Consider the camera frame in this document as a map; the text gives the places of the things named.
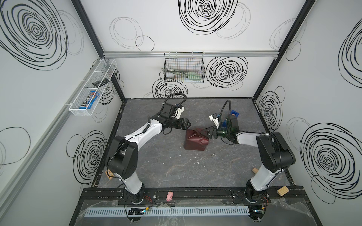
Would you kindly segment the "red wrapping paper sheet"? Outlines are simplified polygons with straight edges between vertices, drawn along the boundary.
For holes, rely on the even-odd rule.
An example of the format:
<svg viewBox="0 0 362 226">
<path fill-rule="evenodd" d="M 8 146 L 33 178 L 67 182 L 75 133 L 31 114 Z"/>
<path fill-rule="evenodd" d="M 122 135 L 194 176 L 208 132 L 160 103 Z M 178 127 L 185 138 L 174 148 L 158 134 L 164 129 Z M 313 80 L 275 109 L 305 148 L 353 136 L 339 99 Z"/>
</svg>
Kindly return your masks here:
<svg viewBox="0 0 362 226">
<path fill-rule="evenodd" d="M 209 138 L 201 134 L 201 129 L 187 129 L 183 147 L 185 150 L 205 151 Z"/>
</svg>

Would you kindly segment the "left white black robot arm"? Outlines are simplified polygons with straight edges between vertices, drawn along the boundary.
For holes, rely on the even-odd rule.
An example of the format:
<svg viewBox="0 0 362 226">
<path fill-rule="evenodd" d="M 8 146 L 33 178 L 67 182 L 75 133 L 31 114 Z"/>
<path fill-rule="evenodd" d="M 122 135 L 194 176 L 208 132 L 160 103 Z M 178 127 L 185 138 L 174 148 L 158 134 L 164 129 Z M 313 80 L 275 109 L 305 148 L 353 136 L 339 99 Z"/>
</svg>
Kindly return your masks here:
<svg viewBox="0 0 362 226">
<path fill-rule="evenodd" d="M 161 110 L 135 132 L 114 137 L 111 147 L 111 157 L 106 167 L 124 185 L 123 198 L 132 203 L 141 203 L 144 197 L 144 184 L 140 181 L 136 169 L 139 150 L 154 136 L 164 133 L 166 129 L 187 130 L 191 123 L 182 118 L 183 103 L 187 96 L 182 93 L 169 95 L 163 102 Z"/>
</svg>

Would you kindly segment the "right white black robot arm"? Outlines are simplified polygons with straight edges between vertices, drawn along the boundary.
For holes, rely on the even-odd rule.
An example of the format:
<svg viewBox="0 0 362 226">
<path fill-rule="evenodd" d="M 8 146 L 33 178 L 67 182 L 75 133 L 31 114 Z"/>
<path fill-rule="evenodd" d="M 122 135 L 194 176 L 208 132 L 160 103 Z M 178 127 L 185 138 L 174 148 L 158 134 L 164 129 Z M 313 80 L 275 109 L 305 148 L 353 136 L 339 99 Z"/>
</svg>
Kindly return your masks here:
<svg viewBox="0 0 362 226">
<path fill-rule="evenodd" d="M 227 100 L 219 114 L 209 116 L 214 123 L 201 131 L 208 138 L 226 138 L 228 145 L 257 147 L 262 161 L 258 172 L 247 181 L 245 197 L 256 203 L 267 193 L 270 183 L 295 164 L 296 158 L 279 132 L 255 133 L 240 131 L 237 116 L 232 115 L 232 103 Z"/>
</svg>

